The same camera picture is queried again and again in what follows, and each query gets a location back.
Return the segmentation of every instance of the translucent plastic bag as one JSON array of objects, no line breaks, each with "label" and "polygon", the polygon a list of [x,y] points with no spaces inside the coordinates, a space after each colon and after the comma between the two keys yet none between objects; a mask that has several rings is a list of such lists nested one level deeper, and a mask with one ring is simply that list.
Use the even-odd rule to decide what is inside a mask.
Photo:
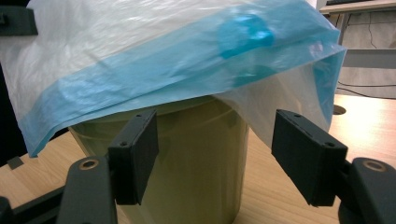
[{"label": "translucent plastic bag", "polygon": [[0,37],[0,61],[31,156],[84,120],[210,94],[267,144],[279,107],[330,126],[345,49],[305,1],[32,0],[28,7],[39,35]]}]

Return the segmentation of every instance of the bucket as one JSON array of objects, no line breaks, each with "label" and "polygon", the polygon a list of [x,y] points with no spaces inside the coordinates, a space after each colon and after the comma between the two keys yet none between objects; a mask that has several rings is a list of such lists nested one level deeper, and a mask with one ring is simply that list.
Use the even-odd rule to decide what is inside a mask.
[{"label": "bucket", "polygon": [[[160,152],[142,205],[121,209],[134,224],[224,223],[235,219],[245,172],[248,126],[211,96],[154,106]],[[112,139],[141,110],[69,128],[87,155],[105,155]]]}]

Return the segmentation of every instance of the black mount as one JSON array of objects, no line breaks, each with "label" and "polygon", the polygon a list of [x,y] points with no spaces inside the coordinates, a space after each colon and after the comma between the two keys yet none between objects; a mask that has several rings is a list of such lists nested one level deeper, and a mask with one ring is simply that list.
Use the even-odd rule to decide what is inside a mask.
[{"label": "black mount", "polygon": [[305,117],[277,110],[272,153],[308,204],[341,199],[340,223],[396,223],[396,171],[382,162],[346,161],[347,147]]},{"label": "black mount", "polygon": [[132,118],[104,157],[73,163],[66,184],[15,208],[0,197],[0,224],[117,223],[117,204],[141,204],[159,153],[156,111]]},{"label": "black mount", "polygon": [[0,36],[37,34],[35,14],[32,9],[0,6]]}]

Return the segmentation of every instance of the black cable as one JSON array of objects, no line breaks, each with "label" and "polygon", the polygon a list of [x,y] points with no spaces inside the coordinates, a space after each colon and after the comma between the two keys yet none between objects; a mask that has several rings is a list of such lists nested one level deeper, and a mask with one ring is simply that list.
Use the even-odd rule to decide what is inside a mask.
[{"label": "black cable", "polygon": [[337,18],[337,21],[335,22],[335,27],[337,27],[337,24],[338,24],[338,20],[340,20],[340,16],[341,16],[341,14],[338,14],[338,18]]},{"label": "black cable", "polygon": [[369,13],[369,32],[370,32],[370,43],[373,45],[374,48],[376,48],[376,45],[373,44],[373,34],[371,33],[371,12]]},{"label": "black cable", "polygon": [[390,84],[390,85],[352,85],[352,84],[345,84],[340,81],[338,81],[338,84],[343,85],[343,86],[350,86],[350,87],[396,87],[396,84]]},{"label": "black cable", "polygon": [[352,16],[352,13],[349,13],[349,18],[347,19],[347,22],[346,22],[346,29],[347,29],[347,27],[348,27],[348,25],[349,25],[349,21],[350,21],[350,17]]},{"label": "black cable", "polygon": [[344,89],[344,88],[337,88],[338,90],[342,90],[342,91],[350,91],[352,93],[355,93],[359,96],[364,96],[364,97],[369,97],[369,98],[376,98],[376,99],[384,99],[384,100],[396,100],[396,98],[390,98],[390,97],[378,97],[378,96],[370,96],[370,95],[365,95],[356,91],[352,91],[352,90],[348,90],[348,89]]}]

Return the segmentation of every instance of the wooden table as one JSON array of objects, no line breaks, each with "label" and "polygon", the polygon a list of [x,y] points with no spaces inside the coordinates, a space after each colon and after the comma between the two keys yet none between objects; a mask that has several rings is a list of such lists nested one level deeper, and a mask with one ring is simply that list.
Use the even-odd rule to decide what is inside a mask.
[{"label": "wooden table", "polygon": [[359,3],[326,6],[321,8],[319,11],[322,14],[343,14],[340,28],[341,33],[338,40],[338,43],[341,45],[343,43],[344,33],[347,28],[347,21],[350,13],[372,12],[392,9],[396,9],[396,0],[373,0]]},{"label": "wooden table", "polygon": [[[346,109],[333,116],[331,135],[349,147],[347,158],[370,157],[396,167],[396,101],[336,95]],[[84,157],[70,133],[48,143],[38,159],[0,168],[0,195],[16,207],[64,184],[69,165]],[[270,149],[250,133],[242,205],[235,224],[338,223],[334,207],[311,207],[293,186]],[[120,223],[128,223],[120,214]]]}]

